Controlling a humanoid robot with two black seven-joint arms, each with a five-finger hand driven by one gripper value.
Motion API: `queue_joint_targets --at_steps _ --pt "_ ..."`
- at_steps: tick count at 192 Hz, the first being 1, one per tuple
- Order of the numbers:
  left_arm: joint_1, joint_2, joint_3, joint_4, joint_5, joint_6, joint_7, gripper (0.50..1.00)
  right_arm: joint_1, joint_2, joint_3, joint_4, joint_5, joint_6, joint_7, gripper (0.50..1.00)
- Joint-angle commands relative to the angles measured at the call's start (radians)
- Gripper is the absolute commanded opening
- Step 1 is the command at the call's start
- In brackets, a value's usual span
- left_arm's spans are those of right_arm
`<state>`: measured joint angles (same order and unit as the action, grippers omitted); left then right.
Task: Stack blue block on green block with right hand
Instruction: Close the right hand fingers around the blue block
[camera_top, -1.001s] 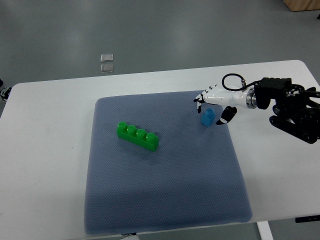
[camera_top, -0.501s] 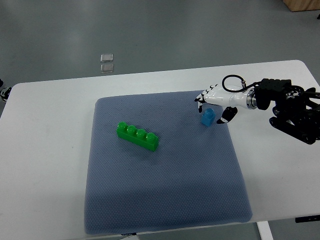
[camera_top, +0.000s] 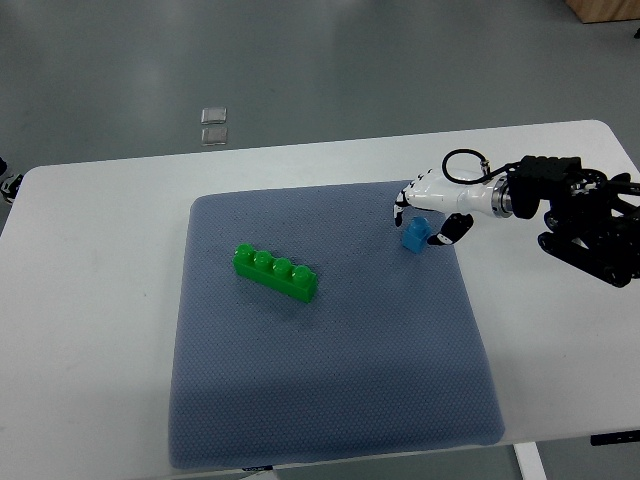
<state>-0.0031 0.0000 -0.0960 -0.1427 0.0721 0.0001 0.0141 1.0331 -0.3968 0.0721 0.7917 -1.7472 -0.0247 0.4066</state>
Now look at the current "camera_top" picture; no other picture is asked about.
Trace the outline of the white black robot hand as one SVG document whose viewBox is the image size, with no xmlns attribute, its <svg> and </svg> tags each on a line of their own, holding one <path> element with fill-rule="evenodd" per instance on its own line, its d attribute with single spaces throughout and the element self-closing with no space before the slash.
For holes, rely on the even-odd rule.
<svg viewBox="0 0 640 480">
<path fill-rule="evenodd" d="M 429 245 L 444 246 L 452 245 L 466 235 L 474 224 L 473 213 L 495 218 L 509 218 L 513 214 L 505 175 L 472 180 L 467 171 L 455 170 L 455 173 L 462 177 L 451 177 L 441 169 L 430 169 L 412 180 L 394 202 L 395 225 L 402 225 L 403 212 L 407 208 L 447 214 L 440 230 L 426 240 Z"/>
</svg>

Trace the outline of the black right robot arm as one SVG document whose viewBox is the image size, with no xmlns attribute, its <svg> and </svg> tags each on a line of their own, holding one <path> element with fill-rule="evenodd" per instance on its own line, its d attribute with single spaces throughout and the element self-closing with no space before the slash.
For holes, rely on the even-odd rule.
<svg viewBox="0 0 640 480">
<path fill-rule="evenodd" d="M 531 219 L 549 203 L 538 236 L 541 249 L 614 287 L 639 277 L 638 196 L 628 173 L 608 178 L 581 165 L 578 157 L 525 156 L 507 171 L 513 214 Z"/>
</svg>

